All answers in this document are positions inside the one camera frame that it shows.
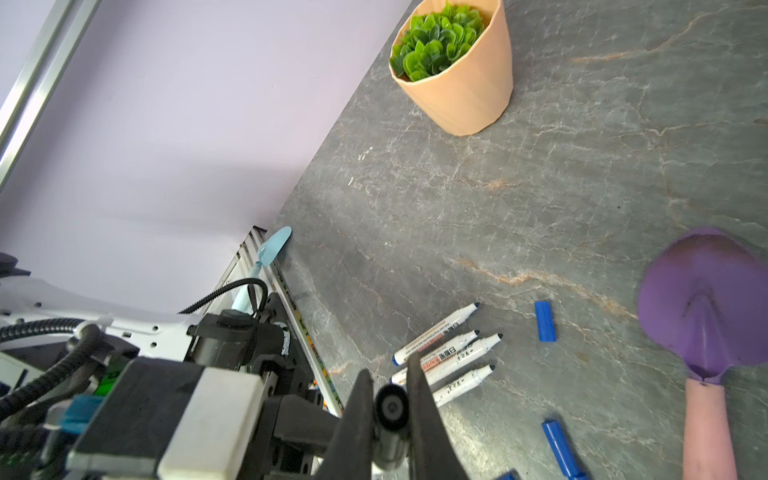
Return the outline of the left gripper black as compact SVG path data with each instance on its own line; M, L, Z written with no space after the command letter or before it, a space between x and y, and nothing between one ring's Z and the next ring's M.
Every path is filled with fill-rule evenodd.
M206 314L187 334L187 359L261 380L258 412L245 417L239 479L308 479L338 424L311 387L313 375L277 310L254 316L237 310Z

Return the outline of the white marker pen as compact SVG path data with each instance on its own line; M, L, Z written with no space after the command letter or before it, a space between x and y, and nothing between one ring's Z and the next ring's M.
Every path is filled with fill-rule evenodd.
M425 372L425 377L429 386L446 379L449 375L456 373L466 365L478 360L490 352L492 348L503 339L501 333L476 340L455 355L449 357L441 364Z
M411 354L423 351L425 348L444 337L446 333L464 324L468 318L478 310L479 306L479 302L473 302L449 314L443 320L419 335L416 339L397 350L392 356L393 364L395 366L404 365Z
M471 370L457 380L454 380L453 382L448 383L439 390L435 391L433 393L433 399L436 406L442 407L455 400L456 398L466 394L467 392L477 388L494 372L495 368L495 365L489 364Z
M426 372L443 363L476 340L479 337L479 333L479 330L469 331L436 348L421 360L421 369Z

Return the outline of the black pen cap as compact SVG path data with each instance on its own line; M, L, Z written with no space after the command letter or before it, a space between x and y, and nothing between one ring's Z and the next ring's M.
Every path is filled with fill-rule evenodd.
M409 398L404 388L387 384L374 400L373 462L384 471L397 469L410 449Z

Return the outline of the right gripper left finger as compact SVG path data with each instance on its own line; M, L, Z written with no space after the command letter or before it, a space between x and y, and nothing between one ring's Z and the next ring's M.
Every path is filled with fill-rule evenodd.
M340 423L314 479L361 479L372 476L373 380L367 369L355 380Z

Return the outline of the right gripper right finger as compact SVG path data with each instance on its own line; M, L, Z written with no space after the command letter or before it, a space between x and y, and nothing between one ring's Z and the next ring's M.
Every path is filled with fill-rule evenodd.
M406 365L410 428L409 478L467 480L468 475L451 444L421 368L420 353L410 355Z

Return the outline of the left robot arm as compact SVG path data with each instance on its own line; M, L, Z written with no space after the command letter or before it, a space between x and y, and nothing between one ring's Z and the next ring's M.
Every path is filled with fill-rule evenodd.
M70 294L1 259L5 479L304 479L338 421L279 296L157 314Z

